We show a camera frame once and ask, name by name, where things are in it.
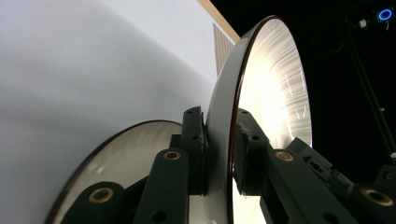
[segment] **blue light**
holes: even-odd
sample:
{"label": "blue light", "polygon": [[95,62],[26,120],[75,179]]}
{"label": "blue light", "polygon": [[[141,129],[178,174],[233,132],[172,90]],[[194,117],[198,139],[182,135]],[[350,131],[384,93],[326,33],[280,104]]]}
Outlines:
{"label": "blue light", "polygon": [[378,13],[378,18],[381,21],[387,21],[387,20],[389,20],[392,17],[392,14],[393,14],[392,10],[390,10],[388,8],[385,8],[385,9],[383,9],[382,11],[380,11]]}

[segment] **wooden edge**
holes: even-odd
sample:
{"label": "wooden edge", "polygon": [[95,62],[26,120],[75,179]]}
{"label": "wooden edge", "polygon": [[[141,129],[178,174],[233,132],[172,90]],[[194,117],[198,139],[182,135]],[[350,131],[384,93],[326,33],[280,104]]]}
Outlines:
{"label": "wooden edge", "polygon": [[221,29],[223,29],[223,31],[233,40],[233,42],[238,42],[238,40],[240,39],[239,35],[236,33],[230,23],[228,23],[219,13],[215,6],[213,6],[213,4],[209,0],[198,0],[198,2],[207,11],[207,13],[209,13],[209,15],[218,23]]}

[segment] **reflective surface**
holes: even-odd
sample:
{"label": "reflective surface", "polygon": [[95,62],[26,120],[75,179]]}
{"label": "reflective surface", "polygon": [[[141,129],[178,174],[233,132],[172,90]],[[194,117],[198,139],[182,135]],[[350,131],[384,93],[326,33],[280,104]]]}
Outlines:
{"label": "reflective surface", "polygon": [[[304,69],[283,21],[273,19],[262,26],[240,85],[238,107],[252,114],[273,148],[286,148],[294,137],[312,146]],[[236,185],[233,192],[235,223],[263,223],[260,197],[239,196]]]}
{"label": "reflective surface", "polygon": [[216,21],[198,1],[0,5],[2,224],[42,223],[79,164],[119,130],[182,121],[196,105],[207,114]]}
{"label": "reflective surface", "polygon": [[272,147],[285,147],[294,137],[311,144],[304,70],[289,29],[277,17],[266,18],[235,45],[212,95],[208,223],[263,223],[260,198],[239,196],[232,181],[238,107],[259,122]]}
{"label": "reflective surface", "polygon": [[77,196],[92,184],[111,181],[127,188],[147,176],[156,154],[169,147],[172,134],[181,134],[181,125],[158,120],[137,124],[108,139],[72,176],[48,223],[61,223]]}

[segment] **brass screw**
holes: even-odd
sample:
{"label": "brass screw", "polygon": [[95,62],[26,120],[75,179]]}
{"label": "brass screw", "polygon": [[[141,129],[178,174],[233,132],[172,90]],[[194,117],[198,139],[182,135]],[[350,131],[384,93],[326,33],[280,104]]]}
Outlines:
{"label": "brass screw", "polygon": [[291,154],[289,154],[288,152],[281,151],[281,152],[277,152],[275,155],[283,161],[294,160],[293,156],[291,156]]}
{"label": "brass screw", "polygon": [[[104,197],[101,198],[97,198],[97,194],[104,192],[106,193],[106,195]],[[91,195],[90,195],[90,202],[91,203],[105,203],[108,200],[110,200],[113,197],[114,191],[111,188],[100,188],[100,189],[96,189],[94,190]]]}
{"label": "brass screw", "polygon": [[163,154],[163,158],[169,161],[176,161],[180,158],[180,153],[176,151],[168,151]]}
{"label": "brass screw", "polygon": [[392,206],[393,200],[386,194],[375,189],[361,189],[361,193],[372,203],[382,206]]}

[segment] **dark background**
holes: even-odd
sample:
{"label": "dark background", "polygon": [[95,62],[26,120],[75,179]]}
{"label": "dark background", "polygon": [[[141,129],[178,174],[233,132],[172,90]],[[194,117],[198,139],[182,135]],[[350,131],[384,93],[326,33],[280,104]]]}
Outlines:
{"label": "dark background", "polygon": [[[396,139],[396,20],[376,12],[393,1],[212,0],[242,36],[277,15],[304,66],[313,148],[353,182],[374,182],[392,164]],[[368,26],[359,27],[366,19]]]}

